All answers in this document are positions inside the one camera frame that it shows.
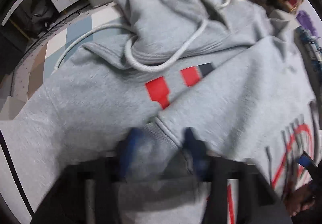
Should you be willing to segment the person's right hand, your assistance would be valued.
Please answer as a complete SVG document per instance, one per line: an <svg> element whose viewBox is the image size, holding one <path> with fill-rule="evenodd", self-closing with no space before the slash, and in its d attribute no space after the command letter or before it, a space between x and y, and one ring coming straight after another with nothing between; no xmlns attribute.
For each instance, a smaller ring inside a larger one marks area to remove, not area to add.
<svg viewBox="0 0 322 224"><path fill-rule="evenodd" d="M290 217L296 216L299 212L308 210L315 204L312 182L309 182L284 200L284 205Z"/></svg>

